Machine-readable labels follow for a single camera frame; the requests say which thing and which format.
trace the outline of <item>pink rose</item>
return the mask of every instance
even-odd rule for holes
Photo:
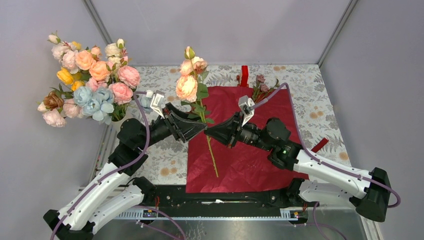
[[[103,81],[110,74],[110,72],[106,68],[105,61],[98,61],[91,65],[89,72],[91,77],[97,82]]]
[[[97,57],[102,55],[102,51],[99,47],[95,46],[91,49],[91,54],[96,55]]]
[[[208,62],[206,62],[205,60],[203,60],[203,58],[198,56],[195,56],[191,61],[193,62],[194,70],[196,70],[197,74],[203,73],[203,71],[208,66]]]
[[[51,111],[46,111],[42,114],[45,122],[56,128],[61,128],[66,125],[66,120],[61,116],[57,109],[53,109]]]
[[[113,101],[118,105],[129,103],[133,97],[133,91],[122,82],[110,84],[109,89],[113,92]]]
[[[130,88],[135,88],[140,84],[140,73],[132,66],[125,65],[118,69],[118,77]]]
[[[105,81],[96,81],[92,77],[88,80],[88,82],[85,85],[89,87],[91,91],[93,91],[93,93],[97,91],[99,87],[105,87],[105,88],[108,87],[108,84]]]
[[[182,62],[179,73],[182,76],[190,75],[193,72],[193,66],[190,59],[186,59]]]
[[[75,57],[76,65],[82,70],[89,70],[93,64],[93,54],[87,50],[80,51]]]
[[[71,119],[75,118],[80,114],[81,107],[78,106],[74,99],[66,99],[65,103],[63,104],[63,111],[65,115]]]
[[[176,82],[176,95],[182,100],[193,103],[197,99],[198,81],[192,75],[185,75]]]
[[[76,74],[78,72],[77,62],[75,61],[78,51],[68,50],[62,58],[62,66],[67,68],[71,74]]]

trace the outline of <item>flower bud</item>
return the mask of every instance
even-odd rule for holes
[[[118,46],[119,49],[123,49],[125,47],[125,41],[120,38],[118,39],[118,41],[116,41],[116,45]]]
[[[185,59],[193,59],[195,57],[195,51],[191,46],[185,48],[184,57]]]
[[[49,41],[52,44],[59,44],[61,42],[61,39],[58,36],[54,35],[54,34],[50,34],[48,36],[48,40],[47,41]]]

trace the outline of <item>white rose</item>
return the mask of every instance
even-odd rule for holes
[[[116,64],[116,67],[121,66],[121,58],[120,57],[111,56],[107,60],[109,60],[109,62],[111,62],[111,63]]]
[[[78,54],[78,51],[67,51],[62,58],[62,66],[67,68],[71,74],[76,74],[78,72],[77,62],[75,61],[75,56]]]
[[[54,59],[59,60],[60,63],[62,62],[62,56],[68,50],[68,46],[64,45],[63,43],[59,43],[51,49],[51,52],[53,53]]]
[[[42,112],[42,113],[45,113],[45,112],[48,111],[48,109],[46,108],[46,105],[44,105],[44,102],[40,103],[40,105],[37,107],[37,110]]]
[[[66,120],[61,116],[57,109],[46,111],[43,113],[42,117],[45,122],[52,127],[61,128],[66,125]]]
[[[104,52],[108,57],[119,56],[121,50],[118,48],[116,43],[111,43],[104,48]]]
[[[116,41],[116,45],[118,46],[119,49],[123,49],[125,47],[125,41],[120,38],[118,39],[118,41]]]
[[[56,35],[50,34],[48,36],[48,41],[51,42],[52,44],[58,44],[61,42],[61,39]]]

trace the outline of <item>artificial flower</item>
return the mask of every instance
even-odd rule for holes
[[[176,95],[183,101],[195,102],[197,91],[198,82],[192,75],[181,76],[176,82]]]
[[[44,105],[44,102],[40,103],[40,105],[38,105],[37,110],[39,112],[45,113],[48,111],[48,109],[46,108],[46,105]]]
[[[186,59],[193,59],[195,57],[195,51],[191,46],[185,48],[184,57]]]
[[[270,88],[265,84],[265,83],[261,83],[260,84],[260,90],[264,93],[268,92],[270,90]]]
[[[96,81],[93,78],[90,78],[85,85],[89,87],[93,92],[97,91],[99,87],[108,87],[108,84],[105,81]]]
[[[116,43],[111,43],[107,45],[104,48],[104,52],[106,53],[106,56],[112,57],[112,56],[119,56],[121,53],[121,50],[118,48]]]
[[[182,76],[187,76],[193,72],[193,65],[190,59],[186,59],[182,62],[180,66],[180,73]]]
[[[74,77],[71,73],[64,67],[60,68],[61,70],[56,73],[57,78],[59,78],[62,83],[69,85],[74,83]]]
[[[208,62],[206,62],[205,60],[203,60],[203,58],[198,56],[193,57],[191,62],[193,63],[194,70],[196,71],[197,74],[203,73],[203,71],[208,66]]]
[[[65,113],[67,117],[73,119],[75,117],[78,117],[78,115],[80,115],[81,107],[74,102],[73,98],[66,99],[65,103],[63,104],[63,112]]]
[[[64,105],[64,100],[56,95],[56,92],[51,91],[42,101],[47,109],[61,108]]]
[[[76,41],[72,41],[72,44],[75,46],[76,50],[81,50],[81,43],[76,42]]]
[[[48,41],[51,42],[52,44],[58,44],[61,42],[61,39],[55,34],[50,34],[48,36]]]
[[[77,66],[77,62],[75,61],[76,55],[78,51],[67,51],[62,58],[62,66],[67,68],[71,74],[76,74],[79,69]]]
[[[93,54],[87,50],[80,51],[75,56],[75,62],[78,68],[89,70],[94,61]]]
[[[118,105],[126,104],[131,101],[133,91],[124,83],[117,82],[109,85],[109,89],[112,90],[114,95],[114,102]]]
[[[91,77],[98,82],[103,81],[110,74],[104,61],[98,61],[91,65],[89,72]]]
[[[80,107],[84,107],[92,99],[92,96],[92,90],[88,86],[81,86],[73,92],[73,100]]]
[[[136,88],[140,84],[140,73],[132,66],[123,66],[118,69],[118,77],[130,88]]]
[[[102,55],[102,51],[100,50],[100,47],[98,47],[98,46],[94,46],[94,47],[91,49],[91,54],[96,55],[97,57],[99,57],[99,56],[101,56],[101,55]]]
[[[63,43],[59,43],[57,45],[55,45],[52,49],[51,52],[53,53],[53,57],[54,59],[58,60],[59,63],[62,62],[62,56],[65,54],[66,51],[69,50],[69,47]]]
[[[123,49],[125,47],[125,41],[120,38],[118,39],[118,41],[116,41],[116,45],[118,46],[119,49]]]
[[[66,120],[61,116],[57,109],[46,111],[42,114],[42,117],[45,122],[52,127],[61,128],[66,125]]]
[[[258,83],[265,83],[265,77],[264,75],[256,75],[256,81],[258,81]]]
[[[72,91],[76,91],[79,87],[82,87],[82,86],[84,86],[85,84],[84,84],[84,82],[83,81],[75,81],[73,84],[72,84],[72,86],[70,87],[70,89],[72,90]]]
[[[112,104],[114,102],[114,93],[112,90],[102,86],[95,91],[93,97],[96,98],[99,103],[106,102]]]

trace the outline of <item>small pink flower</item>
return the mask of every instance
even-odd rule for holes
[[[131,101],[133,91],[122,82],[117,82],[109,85],[109,89],[112,90],[114,99],[113,101],[118,105],[126,104]]]
[[[61,128],[66,125],[66,120],[61,116],[57,109],[46,111],[42,114],[42,117],[45,122],[52,127]]]
[[[118,70],[119,80],[130,88],[135,88],[140,84],[140,73],[132,66],[123,66]]]
[[[88,80],[88,82],[85,85],[89,87],[91,91],[93,91],[93,93],[97,91],[99,87],[105,87],[105,88],[108,87],[108,84],[105,81],[96,81],[92,77]]]
[[[192,75],[185,75],[176,82],[176,95],[183,101],[193,103],[196,101],[198,81]]]
[[[63,104],[63,111],[65,115],[71,119],[75,118],[80,114],[81,107],[75,104],[74,99],[66,99]]]
[[[261,83],[260,84],[260,90],[264,93],[268,92],[270,90],[270,88],[265,84],[265,83]]]

